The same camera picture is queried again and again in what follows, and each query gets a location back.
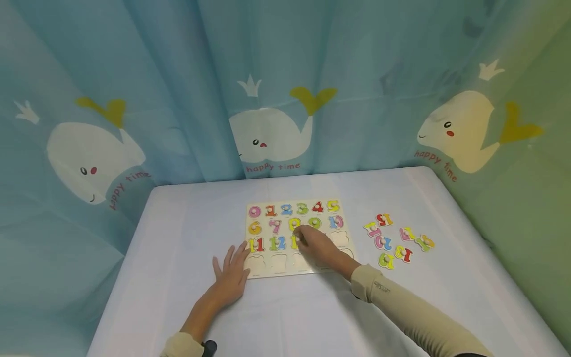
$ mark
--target cartoon whale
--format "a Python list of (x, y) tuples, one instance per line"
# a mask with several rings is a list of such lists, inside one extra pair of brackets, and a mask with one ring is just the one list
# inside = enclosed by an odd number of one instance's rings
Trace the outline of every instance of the cartoon whale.
[[(96, 106), (88, 98), (78, 100), (82, 106)], [(55, 173), (77, 197), (90, 204), (105, 201), (107, 189), (122, 172), (141, 165), (146, 157), (137, 143), (122, 129), (122, 106), (110, 102), (109, 110), (97, 111), (119, 128), (121, 139), (110, 132), (85, 123), (61, 123), (47, 141), (47, 157)]]
[(543, 134), (543, 129), (536, 125), (519, 126), (519, 108), (514, 102), (509, 102), (506, 103), (507, 118), (500, 139), (482, 149), (493, 110), (492, 103), (482, 93), (464, 91), (428, 116), (417, 140), (450, 156), (460, 170), (475, 173), (491, 159), (500, 145)]
[(336, 93), (336, 89), (324, 89), (314, 97), (306, 88), (291, 90), (290, 95), (299, 99), (308, 115), (301, 131), (289, 115), (275, 108), (246, 110), (232, 116), (230, 128), (241, 160), (286, 161), (302, 155), (311, 143), (314, 113)]

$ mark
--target white table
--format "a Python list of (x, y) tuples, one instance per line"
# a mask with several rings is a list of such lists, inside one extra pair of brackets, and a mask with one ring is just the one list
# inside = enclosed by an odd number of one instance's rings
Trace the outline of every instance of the white table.
[[(390, 213), (436, 243), (385, 275), (471, 330), (496, 356), (567, 356), (544, 321), (426, 167), (156, 188), (88, 357), (158, 356), (214, 281), (213, 255), (244, 239), (246, 204), (338, 198), (362, 263), (380, 251), (362, 226)], [(223, 356), (426, 356), (333, 273), (250, 280), (215, 321)]]

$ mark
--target left hand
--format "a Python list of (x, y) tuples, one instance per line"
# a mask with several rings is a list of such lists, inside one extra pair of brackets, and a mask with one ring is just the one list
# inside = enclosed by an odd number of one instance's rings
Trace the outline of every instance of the left hand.
[(234, 254), (234, 246), (231, 246), (224, 258), (222, 269), (220, 269), (218, 259), (216, 257), (212, 259), (216, 282), (208, 289), (205, 295), (219, 309), (232, 305), (244, 294), (246, 280), (248, 274), (250, 274), (250, 269), (244, 270), (244, 262), (250, 253), (250, 249), (246, 249), (246, 245), (247, 242), (244, 241), (238, 247), (236, 254)]

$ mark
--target number 7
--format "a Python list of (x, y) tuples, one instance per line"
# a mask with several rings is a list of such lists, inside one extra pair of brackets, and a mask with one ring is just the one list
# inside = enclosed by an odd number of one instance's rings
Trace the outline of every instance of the number 7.
[(282, 222), (280, 220), (271, 220), (270, 226), (274, 226), (274, 233), (277, 233), (280, 230), (280, 224)]

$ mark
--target beige long sleeve shirt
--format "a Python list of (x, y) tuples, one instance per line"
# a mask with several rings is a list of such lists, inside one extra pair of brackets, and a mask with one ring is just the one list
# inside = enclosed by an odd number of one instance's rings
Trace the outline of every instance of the beige long sleeve shirt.
[[(351, 291), (378, 307), (431, 357), (493, 357), (470, 331), (370, 265), (355, 269)], [(201, 357), (202, 353), (204, 347), (200, 343), (179, 332), (167, 340), (160, 357)]]

